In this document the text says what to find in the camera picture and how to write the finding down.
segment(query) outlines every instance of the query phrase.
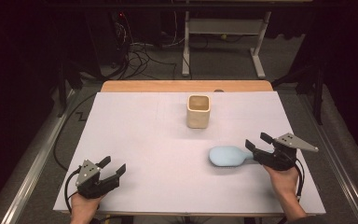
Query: white tabletop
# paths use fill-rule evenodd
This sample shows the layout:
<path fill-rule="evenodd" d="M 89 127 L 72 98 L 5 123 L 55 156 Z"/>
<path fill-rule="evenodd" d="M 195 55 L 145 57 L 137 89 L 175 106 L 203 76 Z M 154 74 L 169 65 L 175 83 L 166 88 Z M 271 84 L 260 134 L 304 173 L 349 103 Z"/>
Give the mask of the white tabletop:
<path fill-rule="evenodd" d="M 103 199 L 100 213 L 186 216 L 276 216 L 282 214 L 269 175 L 255 161 L 237 168 L 217 168 L 208 160 L 216 146 L 244 147 L 249 139 L 272 149 L 261 132 L 272 137 L 292 133 L 277 92 L 197 92 L 211 98 L 207 129 L 186 127 L 186 100 L 194 92 L 100 92 L 69 167 L 106 156 L 112 162 L 101 179 L 122 164 L 120 187 Z M 325 213 L 300 151 L 306 182 L 301 205 L 309 214 Z M 68 195 L 75 190 L 76 176 Z M 54 210 L 66 211 L 63 187 Z"/>

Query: cardboard cup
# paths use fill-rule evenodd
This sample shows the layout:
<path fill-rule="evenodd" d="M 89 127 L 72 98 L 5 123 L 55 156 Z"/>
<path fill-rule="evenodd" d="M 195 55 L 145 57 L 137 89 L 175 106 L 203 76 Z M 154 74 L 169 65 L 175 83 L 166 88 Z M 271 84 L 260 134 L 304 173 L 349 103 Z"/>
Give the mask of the cardboard cup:
<path fill-rule="evenodd" d="M 187 127 L 205 129 L 211 114 L 211 102 L 206 95 L 190 95 L 187 100 Z"/>

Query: person's arm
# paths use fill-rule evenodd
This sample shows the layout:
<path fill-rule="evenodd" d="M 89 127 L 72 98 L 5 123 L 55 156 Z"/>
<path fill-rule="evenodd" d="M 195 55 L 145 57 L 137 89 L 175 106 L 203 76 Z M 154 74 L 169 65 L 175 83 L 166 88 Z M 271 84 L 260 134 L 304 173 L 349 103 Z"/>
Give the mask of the person's arm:
<path fill-rule="evenodd" d="M 71 224 L 89 224 L 102 198 L 103 196 L 97 199 L 86 199 L 78 193 L 74 194 L 71 197 Z"/>
<path fill-rule="evenodd" d="M 272 187 L 281 204 L 283 212 L 289 222 L 306 217 L 304 209 L 296 197 L 296 183 L 298 172 L 292 167 L 287 171 L 276 171 L 270 167 L 264 166 L 271 179 Z"/>

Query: sleeve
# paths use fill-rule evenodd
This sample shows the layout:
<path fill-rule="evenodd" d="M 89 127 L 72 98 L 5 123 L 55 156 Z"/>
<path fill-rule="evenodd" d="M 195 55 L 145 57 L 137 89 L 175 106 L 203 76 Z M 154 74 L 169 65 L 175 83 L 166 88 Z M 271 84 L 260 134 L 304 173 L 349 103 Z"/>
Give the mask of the sleeve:
<path fill-rule="evenodd" d="M 327 222 L 320 216 L 311 216 L 289 222 L 289 224 L 327 224 Z"/>

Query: gray carpet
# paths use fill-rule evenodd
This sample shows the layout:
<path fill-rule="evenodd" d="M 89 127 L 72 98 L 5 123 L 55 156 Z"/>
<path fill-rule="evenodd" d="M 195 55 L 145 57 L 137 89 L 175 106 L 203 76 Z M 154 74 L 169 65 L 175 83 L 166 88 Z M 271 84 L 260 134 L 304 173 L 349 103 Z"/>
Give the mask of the gray carpet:
<path fill-rule="evenodd" d="M 272 81 L 287 73 L 301 40 L 302 38 L 291 40 L 282 38 L 266 39 L 260 51 L 260 58 L 267 80 Z M 191 44 L 193 49 L 190 53 L 192 78 L 257 79 L 248 52 L 248 48 L 254 44 L 254 37 L 243 38 L 235 43 L 210 40 L 208 47 L 205 49 L 204 39 L 193 38 Z M 175 79 L 190 79 L 190 77 L 181 76 L 182 48 L 156 49 L 147 47 L 147 53 L 152 59 L 169 64 L 149 61 L 143 74 L 131 77 L 131 79 L 172 79 L 172 76 Z M 134 66 L 139 63 L 139 60 L 131 61 Z M 106 74 L 112 72 L 107 64 L 102 64 L 102 68 Z M 126 76 L 131 75 L 133 71 L 133 69 L 129 68 Z M 101 84 L 90 84 L 90 82 L 86 84 L 77 94 L 75 105 L 99 91 L 100 88 Z M 303 99 L 295 93 L 293 84 L 284 84 L 277 88 L 277 91 L 280 94 L 282 104 L 295 134 L 320 149 L 318 153 L 304 152 L 303 154 L 324 203 L 327 212 L 324 215 L 325 219 L 330 223 L 358 223 L 357 217 L 342 190 L 341 183 L 338 181 L 327 158 L 323 142 L 312 123 L 307 107 L 304 106 Z M 86 101 L 76 112 L 83 112 L 83 117 L 85 118 L 90 112 L 92 100 L 93 98 Z M 69 166 L 78 139 L 85 126 L 85 121 L 79 120 L 79 116 L 79 114 L 74 114 L 68 120 L 57 143 L 57 157 L 66 167 Z M 324 90 L 322 119 L 331 143 L 336 150 L 339 150 L 338 153 L 342 157 L 342 162 L 348 168 L 348 174 L 356 188 L 358 188 L 358 148 L 335 109 L 328 90 Z M 37 144 L 36 147 L 27 150 L 12 177 L 2 190 L 0 195 L 0 222 L 36 154 Z M 64 176 L 65 171 L 57 165 L 53 156 L 50 155 L 18 223 L 69 223 L 68 215 L 52 211 Z M 277 218 L 262 219 L 263 223 L 277 223 L 278 220 Z"/>

